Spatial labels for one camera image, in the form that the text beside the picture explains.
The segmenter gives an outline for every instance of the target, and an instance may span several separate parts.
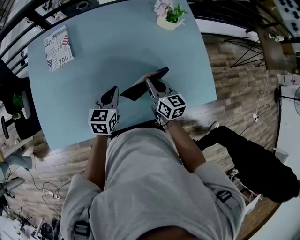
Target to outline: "blue tabletop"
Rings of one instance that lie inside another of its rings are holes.
[[[131,0],[102,6],[53,27],[28,46],[31,91],[50,148],[95,137],[88,125],[97,94],[117,85],[120,93],[141,76],[168,66],[164,77],[183,95],[188,108],[216,100],[210,62],[194,16],[176,0],[185,26],[174,31],[156,24],[156,0]],[[74,60],[49,71],[44,38],[66,25]],[[119,98],[117,129],[154,119],[148,93],[136,102]]]

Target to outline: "black chair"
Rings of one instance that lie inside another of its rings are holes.
[[[26,119],[22,109],[13,103],[14,94],[20,96],[25,91],[30,108],[30,117]],[[4,136],[9,138],[7,127],[13,122],[20,139],[27,139],[37,133],[41,126],[38,121],[38,115],[34,107],[29,78],[18,78],[12,73],[8,66],[0,59],[0,101],[3,102],[6,111],[13,115],[19,113],[21,118],[10,119],[5,122],[4,117],[1,118],[1,124]]]

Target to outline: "flower pot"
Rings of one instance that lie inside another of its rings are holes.
[[[158,24],[158,26],[167,30],[174,30],[178,27],[177,23],[168,22],[165,18],[161,16],[157,17],[156,23]]]

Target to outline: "white marker cube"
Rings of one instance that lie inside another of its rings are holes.
[[[116,109],[90,109],[89,126],[92,133],[111,135],[118,122]]]
[[[183,115],[187,104],[181,94],[162,97],[158,101],[156,111],[168,120],[174,120]]]

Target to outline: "book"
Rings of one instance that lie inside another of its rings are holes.
[[[47,65],[55,71],[74,59],[66,26],[62,26],[44,39]]]

